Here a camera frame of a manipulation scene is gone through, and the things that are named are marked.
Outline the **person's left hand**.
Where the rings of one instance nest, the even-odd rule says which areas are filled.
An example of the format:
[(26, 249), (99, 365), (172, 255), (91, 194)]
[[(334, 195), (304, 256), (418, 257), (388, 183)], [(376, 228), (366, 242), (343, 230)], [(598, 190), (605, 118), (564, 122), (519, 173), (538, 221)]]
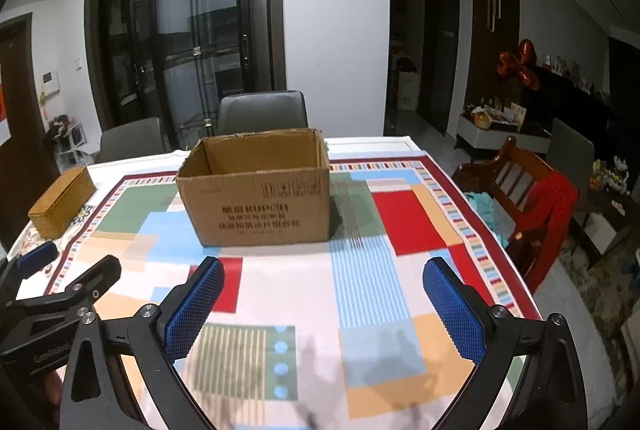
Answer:
[(56, 370), (41, 376), (36, 382), (41, 420), (48, 429), (60, 428), (60, 404), (63, 382)]

